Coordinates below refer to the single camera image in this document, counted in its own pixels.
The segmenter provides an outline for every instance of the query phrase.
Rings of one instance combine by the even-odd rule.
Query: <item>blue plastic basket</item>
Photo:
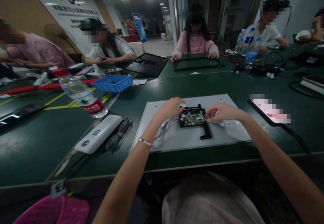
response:
[[[133,81],[131,76],[106,76],[91,85],[98,91],[120,93],[133,85]]]

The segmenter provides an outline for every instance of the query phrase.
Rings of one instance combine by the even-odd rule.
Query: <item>pink plastic container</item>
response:
[[[26,210],[13,224],[83,224],[88,218],[90,205],[85,200],[61,195],[49,195]]]

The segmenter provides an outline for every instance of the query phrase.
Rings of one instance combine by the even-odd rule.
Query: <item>fan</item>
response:
[[[56,24],[46,24],[44,31],[50,40],[57,46],[72,48],[75,53],[78,54],[73,46],[73,44],[76,44],[75,38],[69,31]]]

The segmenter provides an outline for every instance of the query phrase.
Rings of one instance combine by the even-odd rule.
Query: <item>red label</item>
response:
[[[93,104],[91,105],[88,105],[88,106],[81,106],[83,107],[83,109],[85,111],[87,111],[89,114],[96,114],[96,113],[99,113],[100,111],[102,111],[105,106],[104,104],[99,100],[97,99]]]

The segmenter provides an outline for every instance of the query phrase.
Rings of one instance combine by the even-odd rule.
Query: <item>bracelet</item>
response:
[[[146,145],[148,145],[148,146],[153,146],[152,143],[149,143],[149,142],[147,142],[147,141],[144,141],[144,140],[142,139],[142,137],[139,137],[138,140],[139,140],[139,141],[142,141],[144,144],[146,144]]]

